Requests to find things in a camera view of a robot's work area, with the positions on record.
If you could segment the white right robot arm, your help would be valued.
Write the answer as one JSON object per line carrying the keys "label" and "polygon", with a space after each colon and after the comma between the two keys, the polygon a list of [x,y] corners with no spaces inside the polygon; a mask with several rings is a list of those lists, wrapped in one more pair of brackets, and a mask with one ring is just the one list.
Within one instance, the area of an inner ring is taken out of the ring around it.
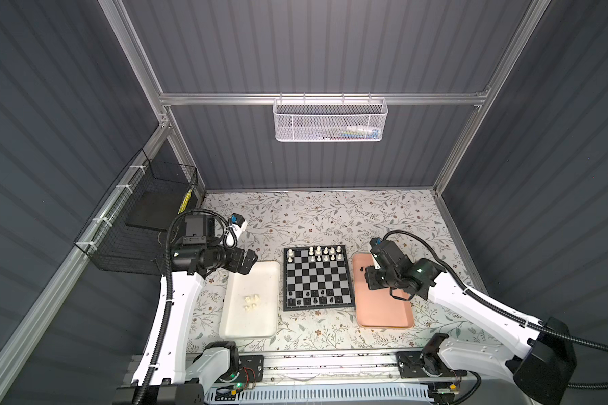
{"label": "white right robot arm", "polygon": [[374,259],[363,271],[370,290],[402,290],[441,305],[491,334],[498,344],[486,346],[435,334],[417,363],[429,376],[469,371],[509,381],[541,404],[559,404],[577,367],[566,324],[553,317],[542,321],[507,307],[469,288],[438,263],[406,256],[393,263]]}

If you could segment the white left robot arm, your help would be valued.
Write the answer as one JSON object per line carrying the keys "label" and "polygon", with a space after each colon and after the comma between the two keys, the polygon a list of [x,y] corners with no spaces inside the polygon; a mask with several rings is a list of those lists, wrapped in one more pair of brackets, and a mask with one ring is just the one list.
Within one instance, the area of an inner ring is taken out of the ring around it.
{"label": "white left robot arm", "polygon": [[186,363],[188,324],[206,278],[221,261],[201,265],[192,259],[180,269],[177,253],[166,255],[167,270],[160,281],[165,289],[155,314],[144,355],[129,386],[116,389],[114,404],[204,404],[206,393],[220,378],[233,380],[242,366],[232,341],[206,346],[190,366]]}

